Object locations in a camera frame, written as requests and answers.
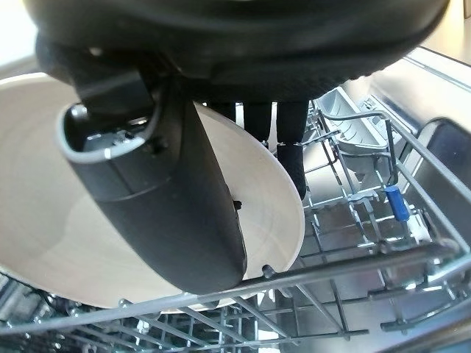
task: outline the beige plate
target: beige plate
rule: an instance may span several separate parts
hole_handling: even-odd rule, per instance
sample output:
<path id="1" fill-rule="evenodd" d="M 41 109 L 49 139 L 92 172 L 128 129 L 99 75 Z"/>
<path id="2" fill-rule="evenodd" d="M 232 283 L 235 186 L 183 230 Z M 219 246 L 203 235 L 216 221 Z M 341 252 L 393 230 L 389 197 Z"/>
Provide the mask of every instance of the beige plate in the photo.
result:
<path id="1" fill-rule="evenodd" d="M 0 81 L 0 267 L 37 288 L 98 307 L 182 293 L 127 245 L 56 148 L 55 120 L 76 101 L 69 86 L 45 74 Z M 287 270 L 304 235 L 301 201 L 288 174 L 243 129 L 197 109 L 226 183 L 243 204 L 245 278 L 262 275 L 265 264 Z"/>

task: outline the dishwasher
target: dishwasher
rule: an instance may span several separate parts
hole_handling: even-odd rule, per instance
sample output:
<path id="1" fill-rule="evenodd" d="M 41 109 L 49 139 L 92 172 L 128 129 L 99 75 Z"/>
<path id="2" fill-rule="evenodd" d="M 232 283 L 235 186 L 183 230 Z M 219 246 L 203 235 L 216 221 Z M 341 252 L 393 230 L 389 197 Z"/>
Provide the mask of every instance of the dishwasher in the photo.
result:
<path id="1" fill-rule="evenodd" d="M 291 269 L 110 309 L 2 275 L 1 352 L 430 352 L 469 339 L 471 190 L 436 152 L 453 127 L 417 137 L 387 100 L 356 104 L 346 91 L 309 106 L 305 236 Z"/>

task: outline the blue plastic part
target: blue plastic part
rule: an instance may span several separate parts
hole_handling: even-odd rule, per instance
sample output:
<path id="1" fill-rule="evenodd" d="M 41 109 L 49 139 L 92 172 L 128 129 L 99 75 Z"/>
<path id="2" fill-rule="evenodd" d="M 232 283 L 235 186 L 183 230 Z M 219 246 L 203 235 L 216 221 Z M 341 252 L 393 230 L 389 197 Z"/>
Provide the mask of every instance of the blue plastic part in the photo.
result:
<path id="1" fill-rule="evenodd" d="M 404 198 L 396 185 L 384 188 L 384 192 L 388 197 L 392 213 L 397 221 L 407 221 L 409 219 L 409 211 L 404 203 Z"/>

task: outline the wire rack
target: wire rack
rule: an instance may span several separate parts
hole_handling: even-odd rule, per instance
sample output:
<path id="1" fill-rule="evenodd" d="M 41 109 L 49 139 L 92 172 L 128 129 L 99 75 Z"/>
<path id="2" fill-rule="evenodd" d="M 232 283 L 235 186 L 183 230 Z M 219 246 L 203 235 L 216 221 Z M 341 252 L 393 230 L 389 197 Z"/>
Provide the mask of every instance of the wire rack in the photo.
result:
<path id="1" fill-rule="evenodd" d="M 302 144 L 306 151 L 315 146 L 321 149 L 325 163 L 306 170 L 306 176 L 309 181 L 312 173 L 328 171 L 339 195 L 315 200 L 314 190 L 308 190 L 304 200 L 308 225 L 305 242 L 289 271 L 275 273 L 265 266 L 263 277 L 244 280 L 230 290 L 201 296 L 184 293 L 136 304 L 122 299 L 116 308 L 106 310 L 71 302 L 3 276 L 0 345 L 12 352 L 253 352 L 261 347 L 296 346 L 305 340 L 349 340 L 367 335 L 368 329 L 350 329 L 346 308 L 360 303 L 388 301 L 394 320 L 383 322 L 381 329 L 405 332 L 469 300 L 470 247 L 415 180 L 404 159 L 401 162 L 396 158 L 394 138 L 399 135 L 409 151 L 414 150 L 430 163 L 471 204 L 470 189 L 388 111 L 337 116 L 318 106 L 316 101 L 311 102 Z M 384 122 L 386 149 L 360 154 L 342 151 L 339 139 L 344 132 L 332 126 L 371 117 Z M 347 167 L 352 160 L 371 165 L 376 185 L 364 188 L 353 179 Z M 384 196 L 384 188 L 400 179 L 423 200 L 424 207 L 407 205 L 409 221 L 397 221 Z M 343 210 L 347 224 L 329 229 L 333 209 Z M 328 243 L 332 232 L 351 234 L 351 242 L 332 246 Z M 380 286 L 364 288 L 365 296 L 344 298 L 336 279 L 364 272 L 375 273 Z M 331 300 L 321 300 L 314 293 L 312 284 L 320 282 L 328 284 Z M 397 298 L 437 290 L 446 294 L 444 303 L 416 316 L 404 316 Z M 219 300 L 227 298 L 235 304 L 217 308 Z M 202 303 L 208 307 L 205 312 L 190 308 Z M 169 308 L 179 308 L 181 313 L 161 314 Z M 325 329 L 312 332 L 302 327 L 301 315 L 323 318 Z M 261 329 L 270 335 L 261 337 Z"/>

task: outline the dish rack tine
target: dish rack tine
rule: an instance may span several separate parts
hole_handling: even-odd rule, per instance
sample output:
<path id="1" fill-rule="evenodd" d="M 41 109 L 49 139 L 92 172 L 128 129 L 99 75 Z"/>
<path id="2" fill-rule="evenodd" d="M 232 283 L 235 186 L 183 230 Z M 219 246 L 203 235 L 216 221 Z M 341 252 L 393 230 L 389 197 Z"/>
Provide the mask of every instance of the dish rack tine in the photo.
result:
<path id="1" fill-rule="evenodd" d="M 446 302 L 445 304 L 439 305 L 421 315 L 418 315 L 409 319 L 403 319 L 402 321 L 383 322 L 380 326 L 381 326 L 381 329 L 385 332 L 412 329 L 418 324 L 421 324 L 422 322 L 431 320 L 432 318 L 435 318 L 438 315 L 441 315 L 460 304 L 465 305 L 465 303 L 469 303 L 469 302 L 470 302 L 470 295 L 466 293 L 465 296 L 457 296 L 454 300 L 450 302 Z"/>
<path id="2" fill-rule="evenodd" d="M 92 336 L 98 337 L 101 340 L 104 340 L 106 342 L 119 344 L 121 346 L 125 346 L 125 347 L 131 348 L 131 349 L 136 349 L 136 350 L 142 348 L 142 347 L 138 346 L 137 344 L 130 343 L 127 340 L 122 340 L 122 339 L 114 337 L 112 335 L 107 335 L 107 334 L 105 334 L 103 332 L 100 332 L 100 331 L 97 331 L 95 329 L 89 329 L 88 327 L 84 327 L 84 326 L 76 327 L 76 329 L 78 331 L 86 333 L 87 335 L 92 335 Z"/>
<path id="3" fill-rule="evenodd" d="M 275 331 L 278 335 L 283 337 L 289 337 L 289 335 L 285 332 L 284 329 L 279 327 L 272 319 L 267 318 L 265 314 L 263 314 L 259 309 L 257 309 L 253 305 L 251 305 L 247 300 L 242 299 L 240 296 L 233 297 L 233 300 L 245 310 L 247 310 L 249 313 L 252 313 L 265 325 L 273 329 L 273 331 Z"/>
<path id="4" fill-rule="evenodd" d="M 304 268 L 305 264 L 302 259 L 298 258 L 298 263 Z M 312 303 L 312 305 L 320 311 L 320 313 L 337 329 L 337 332 L 344 332 L 346 331 L 337 320 L 330 314 L 330 312 L 326 309 L 326 307 L 321 303 L 320 300 L 316 298 L 316 296 L 305 286 L 305 285 L 297 285 L 297 288 L 300 292 Z"/>
<path id="5" fill-rule="evenodd" d="M 203 324 L 207 324 L 209 327 L 213 327 L 214 329 L 217 329 L 218 331 L 224 333 L 225 335 L 230 336 L 234 338 L 235 340 L 238 340 L 239 342 L 248 341 L 244 336 L 239 335 L 237 332 L 234 332 L 231 329 L 228 329 L 226 326 L 218 324 L 213 319 L 208 318 L 207 316 L 201 313 L 198 313 L 197 311 L 189 307 L 179 307 L 178 310 L 180 310 L 181 312 L 187 315 L 194 317 L 196 320 L 201 321 Z"/>
<path id="6" fill-rule="evenodd" d="M 165 348 L 176 348 L 176 346 L 170 343 L 163 342 L 157 338 L 153 338 L 152 336 L 142 334 L 140 332 L 135 331 L 134 329 L 131 329 L 129 327 L 124 327 L 122 325 L 118 325 L 118 324 L 93 324 L 93 325 L 100 329 L 115 329 L 116 331 L 123 332 L 129 336 L 133 336 L 141 340 L 146 340 L 147 342 L 153 343 L 157 346 L 162 346 Z"/>
<path id="7" fill-rule="evenodd" d="M 105 351 L 108 351 L 108 352 L 112 351 L 112 348 L 110 346 L 107 346 L 106 344 L 97 342 L 95 340 L 91 340 L 90 338 L 85 338 L 82 336 L 72 335 L 72 334 L 65 334 L 65 335 L 73 340 L 77 340 L 79 342 L 89 344 L 90 346 L 95 346 L 96 348 L 104 349 Z"/>
<path id="8" fill-rule="evenodd" d="M 137 315 L 135 318 L 148 323 L 150 326 L 161 329 L 164 332 L 170 333 L 173 336 L 183 338 L 184 340 L 189 340 L 190 342 L 193 342 L 200 346 L 206 346 L 208 344 L 207 342 L 204 342 L 203 340 L 200 340 L 194 337 L 193 335 L 189 335 L 188 333 L 185 333 L 183 331 L 179 331 L 178 329 L 175 329 L 173 326 L 169 324 L 165 324 L 162 321 L 158 321 L 153 318 L 148 318 L 145 315 Z"/>
<path id="9" fill-rule="evenodd" d="M 312 230 L 313 230 L 314 242 L 317 245 L 319 253 L 321 254 L 322 263 L 327 263 L 327 257 L 324 254 L 324 249 L 322 247 L 321 240 L 320 240 L 320 237 L 319 237 L 319 232 L 320 232 L 320 230 L 319 230 L 319 220 L 317 219 L 317 216 L 315 214 L 313 215 L 313 220 L 311 222 L 311 226 L 312 226 Z M 337 284 L 336 284 L 336 281 L 334 279 L 330 279 L 329 283 L 330 283 L 330 289 L 332 289 L 333 298 L 335 299 L 337 310 L 339 312 L 341 328 L 342 328 L 343 332 L 346 332 L 349 329 L 348 329 L 347 319 L 345 317 L 344 307 L 341 303 L 339 289 L 337 288 Z"/>

